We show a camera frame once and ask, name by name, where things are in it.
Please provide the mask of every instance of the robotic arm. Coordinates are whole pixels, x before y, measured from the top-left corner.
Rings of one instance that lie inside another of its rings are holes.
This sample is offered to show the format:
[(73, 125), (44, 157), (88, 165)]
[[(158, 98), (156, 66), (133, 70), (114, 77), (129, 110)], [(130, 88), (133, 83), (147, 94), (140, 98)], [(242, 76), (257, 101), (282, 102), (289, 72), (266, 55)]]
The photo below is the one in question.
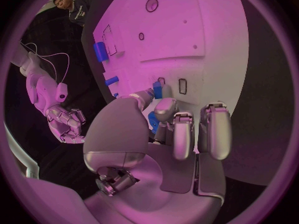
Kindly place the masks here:
[(32, 104), (47, 117), (49, 128), (54, 136), (64, 143), (84, 143), (85, 137), (80, 136), (81, 125), (85, 117), (80, 110), (68, 112), (61, 107), (68, 93), (65, 83), (56, 81), (41, 67), (39, 57), (27, 52), (19, 44), (11, 59), (11, 63), (20, 68), (26, 77), (26, 89)]

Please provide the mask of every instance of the dark shirt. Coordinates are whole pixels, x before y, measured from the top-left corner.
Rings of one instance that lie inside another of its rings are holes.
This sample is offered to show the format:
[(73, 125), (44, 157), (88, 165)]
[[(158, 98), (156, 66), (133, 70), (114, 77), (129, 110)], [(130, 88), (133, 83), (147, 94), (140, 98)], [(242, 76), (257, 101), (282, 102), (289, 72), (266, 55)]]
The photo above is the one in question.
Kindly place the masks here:
[(74, 9), (69, 12), (70, 21), (83, 26), (92, 0), (73, 0)]

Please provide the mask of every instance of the blue connector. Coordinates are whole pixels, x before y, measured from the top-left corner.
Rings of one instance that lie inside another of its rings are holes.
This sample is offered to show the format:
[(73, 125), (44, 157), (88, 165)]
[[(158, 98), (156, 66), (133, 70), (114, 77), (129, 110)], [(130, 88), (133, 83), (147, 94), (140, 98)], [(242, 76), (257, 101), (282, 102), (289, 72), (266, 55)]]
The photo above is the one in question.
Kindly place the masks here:
[(119, 81), (119, 79), (118, 79), (117, 76), (115, 76), (115, 77), (112, 77), (112, 78), (110, 78), (110, 79), (107, 79), (107, 80), (105, 81), (105, 85), (106, 85), (106, 86), (109, 86), (109, 85), (111, 85), (111, 84), (113, 84), (113, 83), (115, 83), (115, 82), (117, 82), (117, 81)]
[(94, 44), (94, 49), (99, 62), (107, 61), (109, 59), (104, 42), (97, 42)]
[(162, 99), (162, 85), (159, 81), (156, 81), (152, 85), (153, 92), (154, 92), (154, 98), (155, 99)]
[(152, 130), (151, 131), (154, 134), (156, 134), (156, 132), (158, 130), (158, 126), (159, 126), (160, 121), (156, 119), (153, 111), (149, 113), (148, 118), (149, 118), (149, 123), (152, 126)]

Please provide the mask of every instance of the man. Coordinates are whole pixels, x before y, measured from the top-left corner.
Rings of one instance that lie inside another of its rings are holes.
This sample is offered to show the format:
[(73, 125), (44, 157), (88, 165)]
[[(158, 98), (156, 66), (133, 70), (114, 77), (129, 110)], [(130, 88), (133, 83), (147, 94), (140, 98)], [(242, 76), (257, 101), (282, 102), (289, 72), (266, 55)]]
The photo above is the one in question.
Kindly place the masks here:
[(58, 8), (68, 9), (70, 21), (80, 26), (84, 26), (91, 2), (92, 0), (53, 0)]

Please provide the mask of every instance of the white wire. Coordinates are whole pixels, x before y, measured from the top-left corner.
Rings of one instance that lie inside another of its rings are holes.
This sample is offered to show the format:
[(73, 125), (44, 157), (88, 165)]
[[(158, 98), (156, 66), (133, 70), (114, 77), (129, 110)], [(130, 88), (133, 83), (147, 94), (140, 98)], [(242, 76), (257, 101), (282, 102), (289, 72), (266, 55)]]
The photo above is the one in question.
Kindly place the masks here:
[[(29, 45), (29, 44), (33, 44), (33, 45), (35, 46), (35, 53), (37, 54), (37, 45), (36, 45), (35, 43), (30, 42), (30, 43), (27, 43), (27, 44), (23, 44), (21, 41), (20, 41), (20, 43), (21, 43), (22, 45), (24, 45), (25, 47), (27, 47), (27, 48), (28, 48), (29, 50), (31, 50), (31, 51), (33, 51), (33, 50), (32, 50), (31, 48), (29, 48), (27, 45)], [(40, 57), (41, 59), (43, 59), (43, 60), (49, 62), (49, 63), (53, 66), (53, 68), (54, 68), (54, 72), (55, 72), (55, 81), (57, 82), (57, 72), (56, 72), (55, 66), (53, 65), (52, 62), (50, 62), (49, 60), (47, 60), (47, 59), (45, 59), (45, 58), (43, 58), (43, 57), (55, 56), (55, 55), (59, 55), (59, 54), (64, 54), (64, 55), (66, 55), (66, 56), (67, 56), (67, 59), (68, 59), (68, 62), (67, 62), (67, 68), (66, 68), (64, 77), (63, 77), (63, 79), (62, 79), (62, 81), (61, 81), (61, 82), (63, 82), (63, 81), (64, 81), (64, 78), (66, 77), (66, 74), (67, 74), (67, 72), (68, 72), (69, 65), (70, 65), (70, 57), (69, 57), (69, 55), (66, 54), (66, 53), (61, 52), (61, 53), (56, 53), (56, 54), (48, 55), (48, 56), (41, 56), (41, 55), (38, 55), (38, 54), (37, 54), (37, 56)]]

